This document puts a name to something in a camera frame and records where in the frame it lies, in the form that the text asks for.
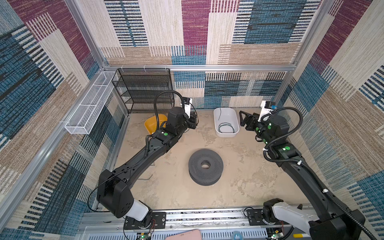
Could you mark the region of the grey perforated cable spool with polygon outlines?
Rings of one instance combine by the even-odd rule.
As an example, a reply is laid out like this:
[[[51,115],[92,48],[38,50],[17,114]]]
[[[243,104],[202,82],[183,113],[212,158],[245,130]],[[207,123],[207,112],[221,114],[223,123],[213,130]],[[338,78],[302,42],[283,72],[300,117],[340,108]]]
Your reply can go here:
[[[218,153],[210,149],[200,149],[189,159],[191,179],[201,186],[214,185],[222,176],[224,163]]]

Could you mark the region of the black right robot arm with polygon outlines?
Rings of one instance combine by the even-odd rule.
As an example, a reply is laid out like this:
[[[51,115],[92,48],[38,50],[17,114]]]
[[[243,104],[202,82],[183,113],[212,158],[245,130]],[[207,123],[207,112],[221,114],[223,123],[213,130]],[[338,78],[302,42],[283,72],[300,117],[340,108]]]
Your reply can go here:
[[[291,130],[287,120],[280,116],[279,109],[265,115],[239,113],[241,126],[256,133],[256,141],[265,143],[264,158],[282,168],[310,201],[316,212],[309,217],[301,209],[293,208],[280,199],[264,203],[265,222],[283,221],[308,234],[313,240],[357,240],[365,233],[371,240],[376,237],[365,227],[365,217],[359,210],[352,211],[339,200],[307,164],[300,151],[287,141],[303,123],[302,113],[293,107],[282,110],[294,111],[299,122]]]

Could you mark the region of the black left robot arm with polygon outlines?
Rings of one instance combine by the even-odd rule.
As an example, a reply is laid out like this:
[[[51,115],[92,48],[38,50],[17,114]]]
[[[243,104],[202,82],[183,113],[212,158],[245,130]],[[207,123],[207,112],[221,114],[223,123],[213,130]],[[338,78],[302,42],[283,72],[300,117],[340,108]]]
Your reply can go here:
[[[171,108],[167,121],[161,124],[157,100],[163,94],[177,95],[181,99],[182,105]],[[113,171],[103,171],[99,176],[98,185],[91,192],[107,212],[112,213],[118,219],[137,221],[140,229],[154,229],[156,221],[152,216],[152,209],[143,202],[135,200],[131,189],[142,173],[167,153],[187,129],[197,127],[198,115],[196,113],[188,114],[185,105],[185,99],[174,90],[163,91],[155,96],[155,132],[146,136],[145,146],[125,164]]]

